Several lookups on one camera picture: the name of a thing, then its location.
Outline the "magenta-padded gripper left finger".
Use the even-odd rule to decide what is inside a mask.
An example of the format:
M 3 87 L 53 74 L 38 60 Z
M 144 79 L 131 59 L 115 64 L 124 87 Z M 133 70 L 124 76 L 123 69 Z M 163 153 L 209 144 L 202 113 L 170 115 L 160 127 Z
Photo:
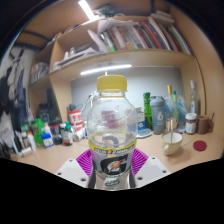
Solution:
M 93 189 L 96 183 L 91 153 L 86 150 L 76 159 L 68 159 L 56 175 L 78 186 Z

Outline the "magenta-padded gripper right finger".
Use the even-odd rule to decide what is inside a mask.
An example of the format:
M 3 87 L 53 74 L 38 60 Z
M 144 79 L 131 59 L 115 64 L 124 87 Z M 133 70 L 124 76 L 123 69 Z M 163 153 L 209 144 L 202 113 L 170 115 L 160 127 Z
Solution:
M 156 156 L 148 157 L 141 150 L 134 150 L 129 175 L 131 188 L 143 187 L 167 175 L 170 175 L 170 171 Z

